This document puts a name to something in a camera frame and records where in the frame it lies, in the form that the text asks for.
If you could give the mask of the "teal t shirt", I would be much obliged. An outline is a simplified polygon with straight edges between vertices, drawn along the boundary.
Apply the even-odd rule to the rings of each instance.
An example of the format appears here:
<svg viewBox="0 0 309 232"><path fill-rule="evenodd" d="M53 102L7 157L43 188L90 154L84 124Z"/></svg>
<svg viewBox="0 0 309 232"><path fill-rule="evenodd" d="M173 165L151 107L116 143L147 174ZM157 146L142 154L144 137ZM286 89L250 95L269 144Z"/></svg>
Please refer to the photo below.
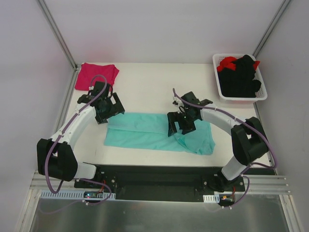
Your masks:
<svg viewBox="0 0 309 232"><path fill-rule="evenodd" d="M109 119L104 145L211 155L215 149L215 142L210 123L198 120L195 126L195 131L182 134L176 124L176 133L169 137L167 115L119 114Z"/></svg>

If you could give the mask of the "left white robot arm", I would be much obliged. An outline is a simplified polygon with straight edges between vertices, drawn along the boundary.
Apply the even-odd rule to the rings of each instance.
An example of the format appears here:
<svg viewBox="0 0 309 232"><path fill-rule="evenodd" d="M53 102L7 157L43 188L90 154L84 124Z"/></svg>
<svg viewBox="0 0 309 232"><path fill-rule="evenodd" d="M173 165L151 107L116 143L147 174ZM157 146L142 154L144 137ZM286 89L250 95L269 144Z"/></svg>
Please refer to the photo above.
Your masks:
<svg viewBox="0 0 309 232"><path fill-rule="evenodd" d="M38 172L61 181L85 179L91 188L101 185L102 176L94 164L78 162L73 149L88 124L95 120L98 124L124 114L125 109L110 84L96 81L87 94L77 101L71 118L49 139L37 143Z"/></svg>

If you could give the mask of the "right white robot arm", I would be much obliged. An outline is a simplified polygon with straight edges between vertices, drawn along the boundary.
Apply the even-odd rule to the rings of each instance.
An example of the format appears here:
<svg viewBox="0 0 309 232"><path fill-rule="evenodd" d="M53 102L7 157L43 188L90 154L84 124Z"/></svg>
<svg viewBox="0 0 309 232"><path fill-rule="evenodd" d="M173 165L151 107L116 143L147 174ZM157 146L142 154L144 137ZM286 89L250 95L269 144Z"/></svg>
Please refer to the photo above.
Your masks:
<svg viewBox="0 0 309 232"><path fill-rule="evenodd" d="M182 134L196 131L197 120L209 122L231 136L233 157L207 181L208 187L214 191L224 192L232 188L256 159L270 151L262 124L255 117L240 119L208 99L200 101L191 91L181 97L175 94L173 104L178 110L167 114L169 137L178 130Z"/></svg>

